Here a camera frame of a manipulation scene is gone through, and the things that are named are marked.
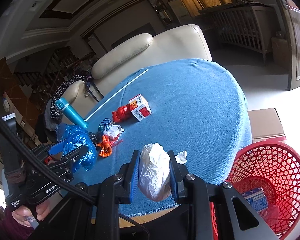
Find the blue tablecloth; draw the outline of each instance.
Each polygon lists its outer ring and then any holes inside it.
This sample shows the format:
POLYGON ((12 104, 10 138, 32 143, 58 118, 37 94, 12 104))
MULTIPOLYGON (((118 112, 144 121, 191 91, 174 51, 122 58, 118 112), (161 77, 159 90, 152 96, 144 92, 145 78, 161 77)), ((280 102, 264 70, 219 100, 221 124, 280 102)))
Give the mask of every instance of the blue tablecloth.
MULTIPOLYGON (((87 117, 145 69, 125 78, 87 117)), ((90 171, 79 169, 72 183, 102 182, 128 163, 134 150, 157 142, 175 155, 187 150, 189 172, 206 182, 220 184, 229 174, 237 151, 251 144, 246 99, 226 69, 203 59, 176 60, 148 69, 89 119, 88 131, 96 132, 104 118, 112 119, 112 111, 138 94, 149 102, 152 114, 140 122, 134 117, 122 122, 123 142, 114 147, 111 156, 98 156, 90 171)), ((154 202, 138 190, 132 205, 120 205, 120 212, 141 216, 173 206, 171 196, 154 202)))

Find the beige leather sofa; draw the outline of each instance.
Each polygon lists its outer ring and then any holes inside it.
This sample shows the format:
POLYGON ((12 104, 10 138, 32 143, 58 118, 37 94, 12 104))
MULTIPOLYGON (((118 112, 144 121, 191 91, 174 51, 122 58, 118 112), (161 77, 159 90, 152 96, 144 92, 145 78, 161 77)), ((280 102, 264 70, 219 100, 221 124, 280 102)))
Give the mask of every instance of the beige leather sofa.
MULTIPOLYGON (((97 88, 106 95, 141 68, 185 58, 211 60, 207 42, 197 25, 183 25, 154 37, 148 33, 139 34, 105 54, 95 63, 91 74, 97 88)), ((93 91, 93 94, 102 99, 98 92, 93 91)), ((73 83, 63 97, 82 117, 97 104, 86 93, 83 81, 73 83)), ((63 122, 70 123, 66 117, 63 122)))

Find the basket rim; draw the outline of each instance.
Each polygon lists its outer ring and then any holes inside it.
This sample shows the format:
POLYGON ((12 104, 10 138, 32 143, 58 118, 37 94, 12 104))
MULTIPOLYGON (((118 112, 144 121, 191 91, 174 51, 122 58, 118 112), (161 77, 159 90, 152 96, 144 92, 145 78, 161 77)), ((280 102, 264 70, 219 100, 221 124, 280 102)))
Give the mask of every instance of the basket rim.
MULTIPOLYGON (((234 158, 234 162, 238 158, 240 158, 242 155, 247 153, 248 151, 251 151, 253 149, 260 148, 263 146, 280 147, 282 150, 286 150, 287 152, 291 153, 297 159, 297 161, 300 163, 300 156, 292 147, 290 147, 289 145, 287 145, 285 143, 278 142, 278 141, 271 141, 271 140, 252 143, 252 144, 246 146, 245 148, 242 148, 240 151, 237 152, 237 154, 234 158)), ((287 232, 288 234, 285 233, 284 235, 282 235, 280 240, 284 240, 286 238, 286 236, 288 236, 291 233, 291 231, 295 228, 295 226, 299 222, 299 220, 300 220, 300 212, 299 212, 297 219, 294 221, 292 226, 289 228, 289 230, 287 232)))

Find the red trash bin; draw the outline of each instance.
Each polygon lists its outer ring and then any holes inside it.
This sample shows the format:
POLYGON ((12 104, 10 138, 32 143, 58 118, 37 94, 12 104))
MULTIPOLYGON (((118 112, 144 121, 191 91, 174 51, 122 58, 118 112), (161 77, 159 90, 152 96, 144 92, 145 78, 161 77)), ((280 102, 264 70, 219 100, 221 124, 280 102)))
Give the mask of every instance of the red trash bin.
MULTIPOLYGON (((300 157, 281 142, 262 141, 240 150, 227 178, 239 193, 262 187, 269 208, 259 214, 280 239, 300 218, 300 157)), ((214 237, 218 239, 211 205, 214 237)))

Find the blue plastic bag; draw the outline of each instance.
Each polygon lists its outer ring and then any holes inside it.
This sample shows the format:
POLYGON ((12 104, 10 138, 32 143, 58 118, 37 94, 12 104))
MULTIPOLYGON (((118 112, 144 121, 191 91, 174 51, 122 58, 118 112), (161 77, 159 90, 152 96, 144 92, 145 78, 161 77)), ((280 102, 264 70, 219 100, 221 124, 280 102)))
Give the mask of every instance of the blue plastic bag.
POLYGON ((75 162, 72 168, 73 172, 76 172, 80 165, 88 171, 93 168, 94 163, 97 158, 97 150, 93 142, 89 138, 88 131, 81 128, 78 125, 69 125, 61 123, 57 128, 57 140, 58 142, 66 140, 65 146, 63 148, 63 155, 68 154, 74 149, 81 145, 87 145, 89 150, 85 156, 83 156, 79 161, 75 162))

